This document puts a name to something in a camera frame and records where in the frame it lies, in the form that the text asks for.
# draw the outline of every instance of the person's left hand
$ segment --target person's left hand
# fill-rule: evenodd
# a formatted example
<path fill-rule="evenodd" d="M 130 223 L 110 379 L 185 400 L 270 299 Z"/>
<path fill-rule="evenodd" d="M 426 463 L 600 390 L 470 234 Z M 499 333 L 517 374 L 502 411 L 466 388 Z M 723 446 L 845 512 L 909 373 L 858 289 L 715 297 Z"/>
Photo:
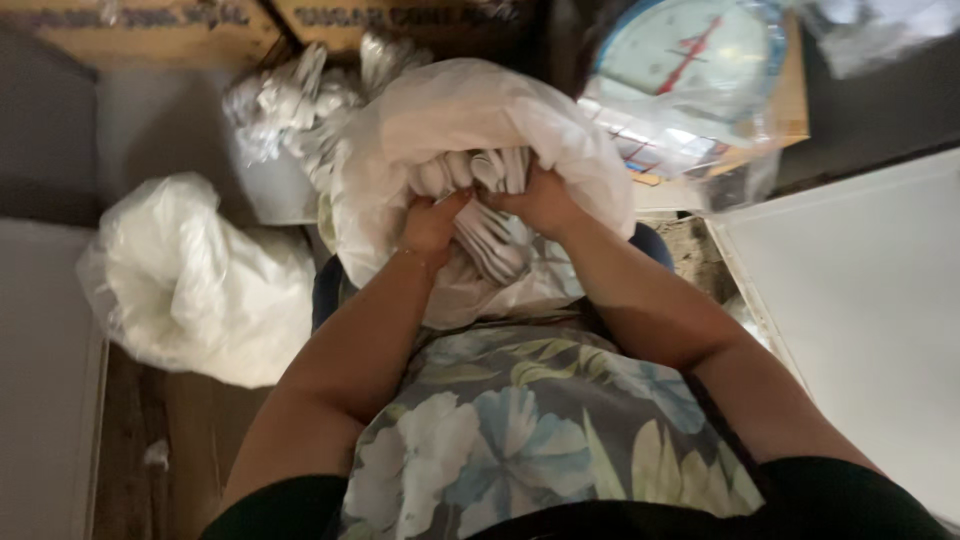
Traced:
<path fill-rule="evenodd" d="M 453 218 L 473 197 L 473 189 L 461 189 L 434 204 L 430 197 L 416 197 L 407 212 L 407 224 L 399 250 L 422 258 L 432 272 L 444 267 L 450 258 Z"/>

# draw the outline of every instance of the floral shirt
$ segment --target floral shirt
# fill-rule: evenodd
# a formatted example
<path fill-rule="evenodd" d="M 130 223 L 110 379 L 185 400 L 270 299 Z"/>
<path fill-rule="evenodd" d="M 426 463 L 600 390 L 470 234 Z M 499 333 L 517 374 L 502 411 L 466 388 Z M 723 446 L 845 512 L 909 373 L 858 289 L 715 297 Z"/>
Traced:
<path fill-rule="evenodd" d="M 676 370 L 557 327 L 472 330 L 411 362 L 357 443 L 340 538 L 468 538 L 552 506 L 764 505 Z"/>

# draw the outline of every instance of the hand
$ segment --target hand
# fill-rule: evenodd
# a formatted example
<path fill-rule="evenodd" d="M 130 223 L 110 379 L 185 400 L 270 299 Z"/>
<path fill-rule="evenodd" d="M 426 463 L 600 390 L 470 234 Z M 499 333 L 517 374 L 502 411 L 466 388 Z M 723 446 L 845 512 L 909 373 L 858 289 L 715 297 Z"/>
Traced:
<path fill-rule="evenodd" d="M 525 193 L 488 193 L 486 202 L 493 209 L 519 217 L 534 231 L 558 242 L 566 230 L 588 217 L 566 192 L 564 179 L 552 170 L 543 170 L 536 162 L 530 167 Z"/>
<path fill-rule="evenodd" d="M 430 197 L 416 197 L 407 212 L 399 249 L 422 258 L 427 268 L 436 273 L 450 257 L 453 218 L 473 197 L 473 189 L 461 189 L 438 204 Z"/>

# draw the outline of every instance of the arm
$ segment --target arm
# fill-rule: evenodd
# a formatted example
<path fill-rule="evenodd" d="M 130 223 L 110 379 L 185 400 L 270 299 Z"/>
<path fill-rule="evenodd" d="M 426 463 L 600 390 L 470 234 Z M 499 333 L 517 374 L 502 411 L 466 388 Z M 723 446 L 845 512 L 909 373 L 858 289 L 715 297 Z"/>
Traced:
<path fill-rule="evenodd" d="M 400 249 L 314 332 L 257 413 L 222 508 L 281 479 L 349 473 L 357 437 L 396 393 L 469 197 L 414 201 Z"/>
<path fill-rule="evenodd" d="M 695 374 L 757 461 L 822 455 L 876 470 L 775 357 L 711 299 L 580 209 L 559 175 L 535 166 L 525 194 L 492 194 L 490 204 L 560 242 L 624 351 Z"/>

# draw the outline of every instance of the cardboard box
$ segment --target cardboard box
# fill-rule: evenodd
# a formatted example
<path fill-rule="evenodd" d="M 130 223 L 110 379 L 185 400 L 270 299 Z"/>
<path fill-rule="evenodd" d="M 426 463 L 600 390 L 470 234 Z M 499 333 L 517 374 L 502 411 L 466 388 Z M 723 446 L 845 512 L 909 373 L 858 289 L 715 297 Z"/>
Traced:
<path fill-rule="evenodd" d="M 784 18 L 787 51 L 780 69 L 777 85 L 770 95 L 772 117 L 780 133 L 780 146 L 796 144 L 810 137 L 806 110 L 806 83 L 800 24 L 797 16 L 788 12 Z M 731 147 L 724 155 L 723 164 L 710 169 L 710 176 L 730 171 L 746 162 L 748 152 Z M 699 194 L 693 193 L 683 182 L 668 181 L 652 174 L 631 171 L 636 183 L 635 208 L 645 211 L 700 209 Z"/>
<path fill-rule="evenodd" d="M 438 58 L 490 57 L 529 30 L 536 0 L 275 0 L 303 42 L 331 51 L 356 50 L 367 28 L 410 36 Z"/>
<path fill-rule="evenodd" d="M 0 19 L 98 68 L 253 67 L 280 31 L 256 0 L 120 0 L 112 26 L 94 0 L 0 0 Z"/>

